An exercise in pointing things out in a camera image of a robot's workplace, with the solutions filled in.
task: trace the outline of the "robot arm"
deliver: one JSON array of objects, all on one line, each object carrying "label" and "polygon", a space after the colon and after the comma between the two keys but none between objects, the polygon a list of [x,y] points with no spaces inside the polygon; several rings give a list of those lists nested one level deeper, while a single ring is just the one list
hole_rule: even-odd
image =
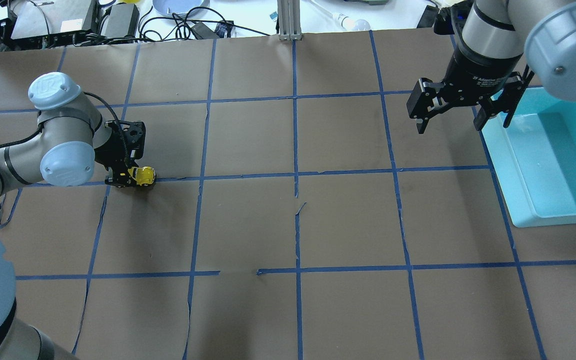
[{"label": "robot arm", "polygon": [[[500,112],[507,128],[535,73],[551,95],[576,101],[576,0],[468,0],[444,10],[434,30],[457,46],[443,80],[420,78],[406,103],[420,134],[430,118],[475,105],[476,130]],[[534,72],[514,71],[524,51]]]},{"label": "robot arm", "polygon": [[41,180],[60,187],[86,183],[94,162],[116,187],[152,185],[152,168],[139,168],[146,127],[119,119],[105,122],[86,93],[59,72],[40,76],[28,96],[39,110],[37,132],[28,139],[0,145],[0,196]]}]

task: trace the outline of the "power adapter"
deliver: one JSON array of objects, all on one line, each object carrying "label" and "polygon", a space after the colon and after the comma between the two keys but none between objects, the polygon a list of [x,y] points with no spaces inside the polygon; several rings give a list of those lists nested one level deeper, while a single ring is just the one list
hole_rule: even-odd
[{"label": "power adapter", "polygon": [[226,20],[226,23],[220,22],[217,27],[214,28],[215,34],[220,38],[232,38],[233,30],[235,30],[235,22],[231,20]]},{"label": "power adapter", "polygon": [[101,35],[106,38],[134,37],[139,21],[139,9],[135,4],[115,4],[109,9]]},{"label": "power adapter", "polygon": [[215,34],[215,32],[203,22],[195,23],[195,25],[190,28],[190,31],[197,40],[219,39],[219,35]]}]

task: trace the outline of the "blue plastic bin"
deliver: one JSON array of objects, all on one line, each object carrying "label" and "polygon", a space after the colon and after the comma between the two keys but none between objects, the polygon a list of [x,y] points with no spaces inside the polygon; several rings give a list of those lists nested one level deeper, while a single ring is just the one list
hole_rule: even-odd
[{"label": "blue plastic bin", "polygon": [[505,115],[482,132],[512,223],[576,224],[576,102],[529,88],[507,129]]}]

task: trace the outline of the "metal post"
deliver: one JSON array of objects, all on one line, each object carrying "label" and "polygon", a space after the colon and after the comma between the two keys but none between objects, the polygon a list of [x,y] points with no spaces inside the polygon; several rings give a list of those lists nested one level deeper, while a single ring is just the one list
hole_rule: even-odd
[{"label": "metal post", "polygon": [[301,40],[302,25],[299,12],[300,0],[277,0],[280,40]]}]

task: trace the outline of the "yellow item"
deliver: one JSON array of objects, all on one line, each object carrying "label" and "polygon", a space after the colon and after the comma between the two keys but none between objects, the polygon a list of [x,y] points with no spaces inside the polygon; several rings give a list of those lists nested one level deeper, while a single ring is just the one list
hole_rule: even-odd
[{"label": "yellow item", "polygon": [[150,166],[144,167],[132,167],[130,168],[130,174],[132,178],[137,182],[137,186],[148,187],[155,183],[157,175],[155,174],[155,169]]}]

